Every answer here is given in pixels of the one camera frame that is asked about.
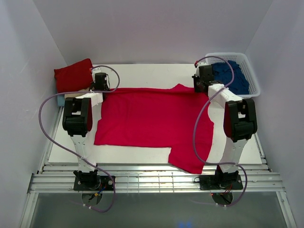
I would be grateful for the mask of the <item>pink t shirt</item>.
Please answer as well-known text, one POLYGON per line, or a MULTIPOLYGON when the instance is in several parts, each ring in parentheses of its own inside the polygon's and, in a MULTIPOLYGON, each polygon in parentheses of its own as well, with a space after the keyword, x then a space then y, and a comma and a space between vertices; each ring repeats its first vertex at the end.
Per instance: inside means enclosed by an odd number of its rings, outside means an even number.
POLYGON ((169 164, 200 174, 214 132, 208 112, 202 111, 207 101, 207 95, 181 84, 119 88, 102 104, 95 145, 169 147, 169 164))

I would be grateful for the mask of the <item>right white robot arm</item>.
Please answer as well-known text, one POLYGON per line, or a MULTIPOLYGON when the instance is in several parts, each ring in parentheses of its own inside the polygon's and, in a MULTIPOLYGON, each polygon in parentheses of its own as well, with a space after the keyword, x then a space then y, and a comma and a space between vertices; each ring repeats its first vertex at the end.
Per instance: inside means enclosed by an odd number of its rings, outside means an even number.
POLYGON ((244 99, 215 80, 211 65, 199 66, 192 77, 195 92, 203 92, 224 108, 223 130, 226 144, 223 156, 213 175, 200 175, 201 190, 241 190, 243 188, 237 164, 242 151, 257 132, 253 99, 244 99))

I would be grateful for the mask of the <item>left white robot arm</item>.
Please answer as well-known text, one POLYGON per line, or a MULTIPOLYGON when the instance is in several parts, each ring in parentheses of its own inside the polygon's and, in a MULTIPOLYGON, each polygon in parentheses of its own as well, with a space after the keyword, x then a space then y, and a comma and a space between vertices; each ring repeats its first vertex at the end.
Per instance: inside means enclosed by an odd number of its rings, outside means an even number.
POLYGON ((79 155, 78 170, 73 172, 76 176, 75 190, 101 188, 93 145, 98 121, 101 119, 102 103, 107 98, 104 91, 110 91, 108 74, 97 73, 88 92, 65 98, 62 125, 73 142, 75 153, 79 155))

